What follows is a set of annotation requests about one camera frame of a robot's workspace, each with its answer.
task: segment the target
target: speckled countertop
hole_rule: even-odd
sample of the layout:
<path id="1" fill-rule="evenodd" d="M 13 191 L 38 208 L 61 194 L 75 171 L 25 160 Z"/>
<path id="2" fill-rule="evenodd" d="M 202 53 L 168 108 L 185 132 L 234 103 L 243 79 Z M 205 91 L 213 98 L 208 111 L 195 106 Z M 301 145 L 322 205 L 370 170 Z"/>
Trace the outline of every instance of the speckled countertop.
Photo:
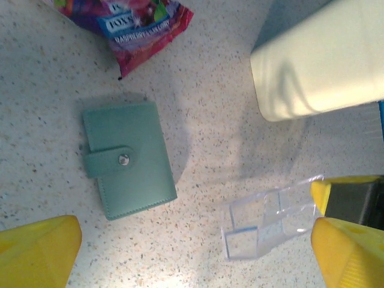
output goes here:
<path id="1" fill-rule="evenodd" d="M 218 211 L 319 173 L 382 173 L 376 105 L 281 123 L 257 108 L 254 43 L 325 2 L 184 0 L 190 27 L 119 82 L 104 40 L 38 0 L 0 1 L 2 229 L 76 215 L 83 242 L 68 287 L 323 286 L 309 235 L 226 262 Z M 142 97 L 158 105 L 178 199 L 109 222 L 83 170 L 80 113 Z"/>

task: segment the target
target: candy wrapper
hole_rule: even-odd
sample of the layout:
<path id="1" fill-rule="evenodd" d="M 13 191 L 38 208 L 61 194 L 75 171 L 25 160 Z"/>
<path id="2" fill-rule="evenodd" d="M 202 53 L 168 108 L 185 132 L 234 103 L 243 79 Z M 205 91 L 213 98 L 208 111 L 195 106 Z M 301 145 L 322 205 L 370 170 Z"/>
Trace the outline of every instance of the candy wrapper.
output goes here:
<path id="1" fill-rule="evenodd" d="M 77 26 L 108 39 L 121 78 L 183 32 L 193 12 L 172 0 L 43 0 Z"/>

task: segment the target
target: transparent acrylic stand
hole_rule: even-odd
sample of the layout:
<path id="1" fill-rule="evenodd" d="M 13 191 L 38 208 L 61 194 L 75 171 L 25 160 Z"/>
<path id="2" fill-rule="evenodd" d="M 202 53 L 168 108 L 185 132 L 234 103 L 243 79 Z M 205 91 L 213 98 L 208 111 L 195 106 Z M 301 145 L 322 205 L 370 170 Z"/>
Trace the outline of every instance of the transparent acrylic stand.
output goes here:
<path id="1" fill-rule="evenodd" d="M 281 243 L 310 231 L 316 211 L 310 185 L 323 179 L 323 175 L 318 175 L 225 204 L 221 234 L 226 258 L 257 259 Z"/>

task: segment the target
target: teal wallet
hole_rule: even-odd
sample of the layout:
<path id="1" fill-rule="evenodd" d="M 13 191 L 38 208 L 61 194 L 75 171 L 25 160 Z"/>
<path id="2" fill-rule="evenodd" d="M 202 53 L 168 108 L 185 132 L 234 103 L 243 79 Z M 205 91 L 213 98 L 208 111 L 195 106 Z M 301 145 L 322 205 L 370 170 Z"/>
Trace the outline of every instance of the teal wallet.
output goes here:
<path id="1" fill-rule="evenodd" d="M 86 110 L 88 177 L 97 178 L 108 220 L 177 198 L 154 102 Z"/>

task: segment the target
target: white bottle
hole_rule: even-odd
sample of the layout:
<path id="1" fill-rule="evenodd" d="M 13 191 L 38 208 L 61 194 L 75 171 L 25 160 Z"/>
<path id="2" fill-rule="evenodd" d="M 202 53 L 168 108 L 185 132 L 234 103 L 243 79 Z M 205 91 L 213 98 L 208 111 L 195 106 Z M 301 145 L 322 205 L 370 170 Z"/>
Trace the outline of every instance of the white bottle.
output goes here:
<path id="1" fill-rule="evenodd" d="M 254 50 L 261 114 L 280 121 L 384 98 L 384 0 L 335 0 Z"/>

